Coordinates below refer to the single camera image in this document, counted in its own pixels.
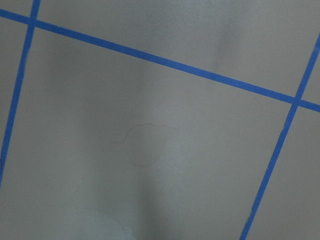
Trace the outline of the blue tape grid lines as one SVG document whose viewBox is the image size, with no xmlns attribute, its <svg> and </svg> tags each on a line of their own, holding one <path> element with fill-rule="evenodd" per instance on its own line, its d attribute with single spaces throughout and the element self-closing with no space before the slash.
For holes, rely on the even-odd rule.
<svg viewBox="0 0 320 240">
<path fill-rule="evenodd" d="M 19 62 L 13 95 L 12 95 L 11 104 L 10 104 L 9 113 L 8 113 L 8 119 L 6 122 L 5 134 L 4 134 L 2 147 L 1 147 L 0 171 L 3 173 L 5 169 L 8 149 L 10 146 L 10 140 L 12 136 L 12 130 L 14 126 L 16 112 L 19 104 L 20 93 L 22 89 L 22 83 L 24 80 L 27 57 L 29 54 L 29 50 L 31 48 L 34 30 L 36 28 L 46 30 L 51 33 L 59 34 L 59 35 L 72 38 L 81 42 L 85 42 L 94 46 L 99 46 L 104 49 L 112 50 L 118 53 L 122 53 L 128 56 L 132 56 L 148 62 L 152 62 L 161 66 L 172 68 L 184 73 L 209 79 L 221 84 L 242 89 L 251 93 L 258 94 L 260 96 L 272 98 L 277 101 L 285 102 L 291 105 L 289 112 L 287 114 L 287 117 L 285 119 L 283 128 L 279 134 L 278 140 L 274 147 L 271 158 L 265 170 L 265 174 L 262 178 L 261 184 L 256 193 L 254 202 L 252 203 L 249 216 L 245 222 L 245 225 L 239 237 L 241 240 L 247 239 L 298 108 L 305 108 L 313 112 L 320 111 L 320 106 L 318 104 L 314 102 L 306 101 L 303 99 L 303 94 L 305 93 L 305 90 L 309 82 L 309 79 L 312 75 L 314 66 L 318 60 L 318 56 L 320 53 L 320 41 L 316 40 L 314 44 L 312 53 L 308 60 L 307 66 L 305 68 L 303 77 L 300 81 L 300 84 L 295 96 L 290 96 L 284 93 L 280 93 L 274 90 L 270 90 L 254 84 L 250 84 L 244 81 L 240 81 L 234 78 L 220 75 L 214 72 L 210 72 L 201 68 L 197 68 L 181 62 L 177 62 L 177 61 L 160 57 L 154 54 L 150 54 L 141 50 L 137 50 L 125 45 L 104 40 L 102 38 L 94 37 L 92 35 L 84 34 L 78 31 L 64 28 L 62 26 L 58 26 L 45 21 L 38 20 L 37 17 L 40 9 L 40 3 L 41 2 L 39 0 L 34 0 L 32 2 L 32 7 L 31 7 L 29 16 L 24 16 L 24 15 L 21 15 L 12 11 L 8 11 L 5 9 L 1 9 L 0 11 L 0 16 L 2 18 L 27 25 L 26 37 L 25 37 L 25 41 L 22 49 L 21 59 Z"/>
</svg>

